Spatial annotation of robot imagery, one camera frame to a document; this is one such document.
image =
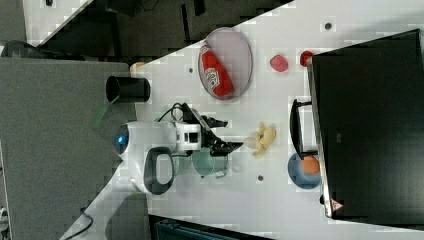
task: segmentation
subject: teal cup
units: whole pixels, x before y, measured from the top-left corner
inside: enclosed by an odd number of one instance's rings
[[[191,157],[185,156],[172,156],[174,162],[174,173],[175,176],[184,174],[191,163]]]
[[[202,176],[215,175],[217,179],[227,175],[228,157],[212,157],[208,148],[202,148],[191,155],[194,169]]]

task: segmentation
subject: red label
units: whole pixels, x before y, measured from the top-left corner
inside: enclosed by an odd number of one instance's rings
[[[337,202],[334,199],[331,199],[331,206],[333,207],[333,212],[335,212],[335,211],[337,211],[337,210],[339,210],[340,208],[343,207],[342,204],[340,204],[339,202]]]

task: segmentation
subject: black mug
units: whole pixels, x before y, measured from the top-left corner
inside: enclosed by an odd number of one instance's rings
[[[147,102],[150,98],[150,84],[145,78],[114,77],[106,82],[106,97],[117,103]]]

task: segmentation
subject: orange fruit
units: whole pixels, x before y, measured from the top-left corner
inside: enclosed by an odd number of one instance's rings
[[[306,174],[316,174],[319,172],[319,162],[314,156],[306,156],[301,161],[302,170]]]

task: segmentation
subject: dark floor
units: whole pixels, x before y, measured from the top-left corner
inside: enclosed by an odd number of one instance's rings
[[[195,0],[137,1],[145,2],[147,11],[140,8],[135,16],[129,16],[126,14],[134,11],[117,9],[113,5],[116,0],[97,0],[42,48],[106,57],[105,61],[149,62],[205,38],[216,28],[235,26],[291,2],[203,0],[200,2],[204,3],[205,11],[196,16]],[[121,0],[119,4],[123,6],[124,2]]]

